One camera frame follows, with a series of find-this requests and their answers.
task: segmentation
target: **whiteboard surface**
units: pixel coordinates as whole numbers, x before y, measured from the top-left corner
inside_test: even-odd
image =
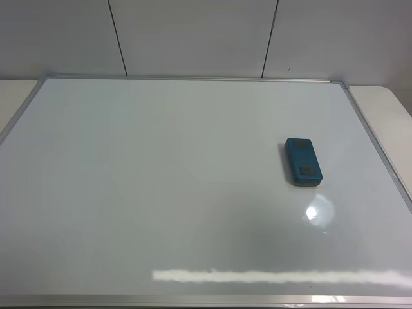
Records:
[[[310,138],[324,179],[289,184]],[[0,294],[383,295],[154,270],[412,275],[412,215],[337,84],[48,79],[0,145]]]

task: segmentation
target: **whiteboard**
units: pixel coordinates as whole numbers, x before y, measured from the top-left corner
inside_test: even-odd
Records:
[[[411,235],[338,84],[47,79],[0,145],[2,297],[408,297]]]

